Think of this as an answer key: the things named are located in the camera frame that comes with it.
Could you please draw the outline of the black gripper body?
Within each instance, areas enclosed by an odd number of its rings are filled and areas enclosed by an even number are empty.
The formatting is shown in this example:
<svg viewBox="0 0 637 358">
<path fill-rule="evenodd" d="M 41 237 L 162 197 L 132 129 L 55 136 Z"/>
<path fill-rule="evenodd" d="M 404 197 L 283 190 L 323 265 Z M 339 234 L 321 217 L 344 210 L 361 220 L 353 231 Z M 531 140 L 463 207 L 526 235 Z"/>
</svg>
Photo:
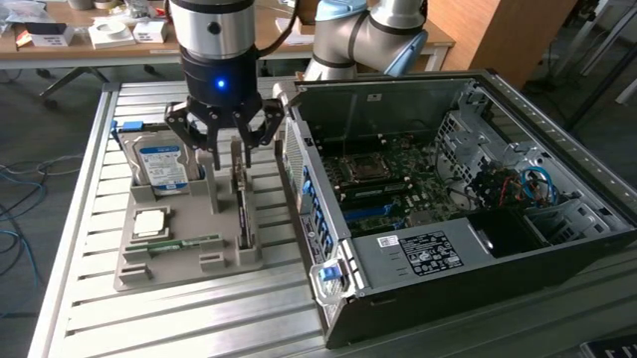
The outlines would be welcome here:
<svg viewBox="0 0 637 358">
<path fill-rule="evenodd" d="M 189 95 L 198 102 L 214 107 L 234 107 L 260 101 L 254 46 L 226 59 L 196 57 L 182 46 L 180 55 Z"/>
</svg>

